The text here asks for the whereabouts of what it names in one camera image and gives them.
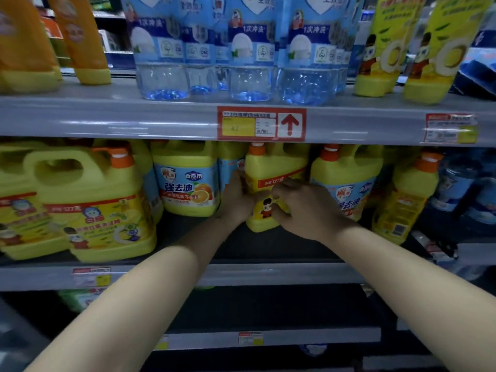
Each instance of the green leaf image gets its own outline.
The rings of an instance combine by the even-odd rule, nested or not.
[[[451,24],[451,22],[448,22],[447,24],[445,25],[442,25],[442,26],[439,26],[437,29],[435,29],[435,31],[441,31],[441,30],[444,30],[446,27],[448,27],[449,25]]]

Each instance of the price tag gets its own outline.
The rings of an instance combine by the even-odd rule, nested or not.
[[[240,332],[238,343],[240,346],[263,346],[263,338],[262,332]]]
[[[478,126],[471,113],[427,113],[424,142],[476,143]]]
[[[217,139],[304,142],[306,108],[217,107]]]
[[[74,285],[77,288],[107,287],[112,282],[109,267],[88,267],[72,270]]]
[[[168,349],[169,349],[169,336],[164,334],[162,338],[160,338],[160,341],[157,343],[157,346],[155,346],[154,351],[163,351]]]

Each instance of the right hand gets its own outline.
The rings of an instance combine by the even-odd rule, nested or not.
[[[300,237],[326,244],[336,232],[356,225],[343,215],[325,187],[286,179],[272,188],[272,197],[286,202],[291,212],[288,214],[273,203],[272,217],[286,231]]]

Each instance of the right arm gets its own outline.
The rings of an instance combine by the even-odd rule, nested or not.
[[[272,196],[284,229],[321,242],[353,266],[451,371],[493,371],[496,298],[345,218],[324,187],[287,180]]]

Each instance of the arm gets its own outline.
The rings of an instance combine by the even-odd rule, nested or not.
[[[236,171],[217,213],[108,288],[26,372],[139,371],[220,244],[267,193],[244,194]]]
[[[286,230],[321,242],[352,265],[452,371],[496,365],[496,298],[344,218],[324,187],[277,184],[272,216]]]

